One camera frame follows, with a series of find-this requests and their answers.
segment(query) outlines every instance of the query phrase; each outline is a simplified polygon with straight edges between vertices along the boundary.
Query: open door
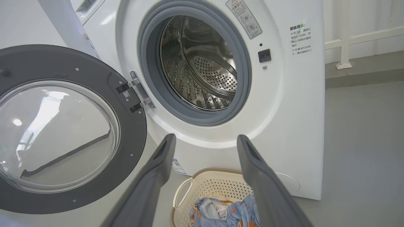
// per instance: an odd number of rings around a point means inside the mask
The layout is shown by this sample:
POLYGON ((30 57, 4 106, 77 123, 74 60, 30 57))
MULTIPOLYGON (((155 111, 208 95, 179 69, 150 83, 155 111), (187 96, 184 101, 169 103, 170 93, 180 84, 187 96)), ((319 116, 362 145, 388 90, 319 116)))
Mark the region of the open door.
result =
POLYGON ((69 48, 0 50, 0 209, 64 212, 117 187, 146 142, 132 84, 69 48))

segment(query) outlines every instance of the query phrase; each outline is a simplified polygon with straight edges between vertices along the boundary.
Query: door glass window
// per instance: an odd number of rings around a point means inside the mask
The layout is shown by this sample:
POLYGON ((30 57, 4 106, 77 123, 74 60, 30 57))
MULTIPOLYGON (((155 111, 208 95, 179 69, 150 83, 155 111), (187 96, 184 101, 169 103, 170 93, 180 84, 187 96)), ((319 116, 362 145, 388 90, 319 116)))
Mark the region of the door glass window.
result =
POLYGON ((94 179, 119 142, 114 111, 63 81, 20 86, 0 99, 0 175, 21 190, 54 193, 94 179))

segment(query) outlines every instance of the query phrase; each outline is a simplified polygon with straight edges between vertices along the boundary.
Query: baseboard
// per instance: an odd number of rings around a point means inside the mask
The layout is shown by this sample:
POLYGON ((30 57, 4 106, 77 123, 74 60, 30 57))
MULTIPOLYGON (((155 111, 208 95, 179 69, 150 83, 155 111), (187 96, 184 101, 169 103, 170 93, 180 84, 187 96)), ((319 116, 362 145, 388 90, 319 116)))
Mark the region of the baseboard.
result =
POLYGON ((404 81, 404 51, 351 59, 352 68, 326 64, 326 89, 404 81))

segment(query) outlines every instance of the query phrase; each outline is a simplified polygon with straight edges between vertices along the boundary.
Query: gray rubber gasket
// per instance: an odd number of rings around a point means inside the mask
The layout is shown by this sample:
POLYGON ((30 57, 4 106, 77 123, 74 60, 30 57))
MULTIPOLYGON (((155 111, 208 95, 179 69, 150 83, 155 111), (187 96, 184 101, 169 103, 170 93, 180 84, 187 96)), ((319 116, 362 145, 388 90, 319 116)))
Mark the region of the gray rubber gasket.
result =
POLYGON ((251 61, 247 47, 234 24, 218 9, 205 2, 162 2, 143 21, 139 34, 139 59, 146 83, 158 101, 179 119, 200 126, 214 126, 232 119, 243 107, 250 92, 251 61), (232 104, 223 110, 205 111, 192 107, 172 90, 160 62, 160 39, 168 20, 185 15, 203 20, 226 41, 237 68, 237 91, 232 104))

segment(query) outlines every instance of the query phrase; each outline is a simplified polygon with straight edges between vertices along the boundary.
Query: white washing machine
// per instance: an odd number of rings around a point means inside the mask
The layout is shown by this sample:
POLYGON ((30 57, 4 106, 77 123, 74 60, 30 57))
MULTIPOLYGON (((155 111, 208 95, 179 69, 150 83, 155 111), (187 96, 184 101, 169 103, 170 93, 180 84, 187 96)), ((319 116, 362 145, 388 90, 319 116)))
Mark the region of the white washing machine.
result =
POLYGON ((155 142, 176 134, 178 173, 240 169, 245 134, 292 195, 321 199, 321 0, 76 5, 102 61, 127 80, 120 92, 140 88, 155 142))
POLYGON ((101 209, 138 168, 146 131, 176 134, 173 168, 187 175, 240 169, 245 134, 292 195, 321 198, 320 0, 87 3, 77 11, 103 62, 60 46, 0 50, 9 225, 101 209))

